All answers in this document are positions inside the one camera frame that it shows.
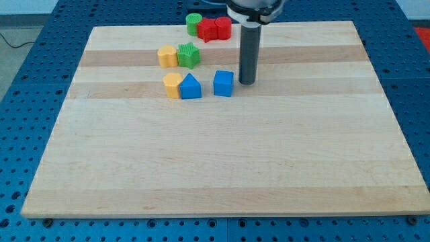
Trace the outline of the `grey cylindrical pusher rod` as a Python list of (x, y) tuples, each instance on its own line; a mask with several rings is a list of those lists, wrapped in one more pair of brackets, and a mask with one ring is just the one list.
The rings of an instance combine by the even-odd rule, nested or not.
[(243, 85), (252, 85), (256, 80), (260, 37), (260, 24), (255, 22), (241, 24), (239, 82)]

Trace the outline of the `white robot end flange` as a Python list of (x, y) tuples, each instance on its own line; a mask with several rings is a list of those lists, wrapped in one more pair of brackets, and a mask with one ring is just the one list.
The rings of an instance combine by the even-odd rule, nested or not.
[(283, 11), (285, 0), (226, 0), (227, 14), (239, 23), (269, 24)]

